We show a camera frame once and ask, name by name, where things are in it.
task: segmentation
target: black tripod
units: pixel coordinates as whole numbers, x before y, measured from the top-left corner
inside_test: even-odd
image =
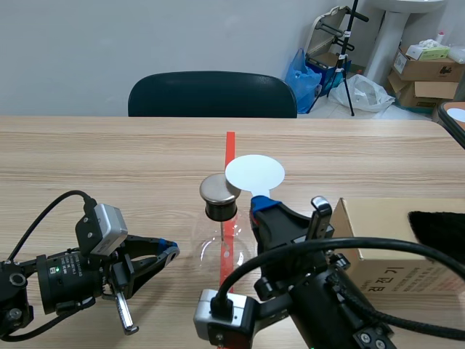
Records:
[[[333,88],[334,81],[336,80],[337,73],[342,72],[342,79],[344,80],[344,85],[346,87],[347,99],[349,100],[350,111],[352,113],[352,116],[355,116],[355,113],[354,113],[354,108],[352,107],[352,101],[350,100],[349,87],[347,87],[347,57],[348,57],[348,55],[346,54],[347,45],[349,44],[349,38],[352,33],[351,30],[352,30],[352,24],[354,23],[354,18],[356,17],[359,20],[362,20],[363,22],[369,21],[369,19],[366,16],[361,15],[360,13],[356,13],[357,5],[358,5],[358,0],[354,0],[352,9],[348,10],[350,13],[349,24],[347,25],[347,30],[344,32],[344,41],[342,43],[341,54],[339,55],[339,59],[337,60],[336,69],[333,70],[333,73],[330,79],[328,80],[326,85],[321,89],[321,91],[325,91],[326,87],[328,87],[328,85],[331,83],[328,93],[326,95],[326,98],[328,98],[329,92]],[[318,101],[318,99],[321,96],[322,96],[322,93],[318,94],[318,96],[313,101],[313,104],[310,106],[308,113],[312,110],[313,106],[315,105],[315,103]]]

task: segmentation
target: tissue box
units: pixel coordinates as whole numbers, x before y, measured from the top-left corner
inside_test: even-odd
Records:
[[[439,60],[446,58],[450,51],[450,47],[439,46],[426,48],[419,45],[412,45],[408,48],[406,55],[414,60]]]
[[[465,213],[461,198],[341,198],[331,217],[334,238],[396,238],[417,242],[408,213]],[[438,262],[380,249],[338,249],[351,263],[347,275],[366,294],[460,294],[464,282]]]

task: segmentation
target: white disc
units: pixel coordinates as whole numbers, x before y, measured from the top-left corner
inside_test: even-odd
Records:
[[[263,155],[246,155],[232,160],[226,167],[226,179],[252,196],[270,197],[270,190],[284,180],[284,168],[275,159]]]
[[[464,109],[451,108],[448,110],[448,114],[452,119],[465,122],[465,110]]]

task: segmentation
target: dark green chair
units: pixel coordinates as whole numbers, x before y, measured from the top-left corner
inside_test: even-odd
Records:
[[[280,79],[227,71],[147,76],[129,95],[129,116],[297,117],[296,98]]]

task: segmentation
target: white sink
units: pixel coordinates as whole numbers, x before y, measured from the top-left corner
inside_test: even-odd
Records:
[[[438,9],[447,0],[368,0],[386,11],[384,22],[376,38],[365,76],[377,84],[384,84],[394,62],[402,34],[410,13],[425,13]]]
[[[390,12],[425,13],[442,6],[446,0],[368,0],[373,6]]]

